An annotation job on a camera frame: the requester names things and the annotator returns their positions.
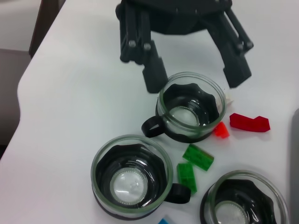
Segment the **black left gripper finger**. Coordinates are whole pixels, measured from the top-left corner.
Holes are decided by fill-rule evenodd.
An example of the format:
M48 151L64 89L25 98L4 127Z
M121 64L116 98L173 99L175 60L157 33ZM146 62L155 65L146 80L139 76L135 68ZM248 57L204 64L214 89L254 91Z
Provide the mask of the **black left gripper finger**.
M205 17L206 29L217 46L230 88L251 77L245 54L254 47L232 9Z

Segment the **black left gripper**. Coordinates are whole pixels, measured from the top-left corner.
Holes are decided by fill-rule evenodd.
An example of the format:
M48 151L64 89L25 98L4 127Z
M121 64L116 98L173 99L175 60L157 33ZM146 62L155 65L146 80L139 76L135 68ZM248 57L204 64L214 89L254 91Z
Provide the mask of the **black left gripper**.
M120 60L143 65L149 93L159 93L168 82L151 31L187 35L214 28L213 19L232 7L230 0L123 0L116 7L120 22Z

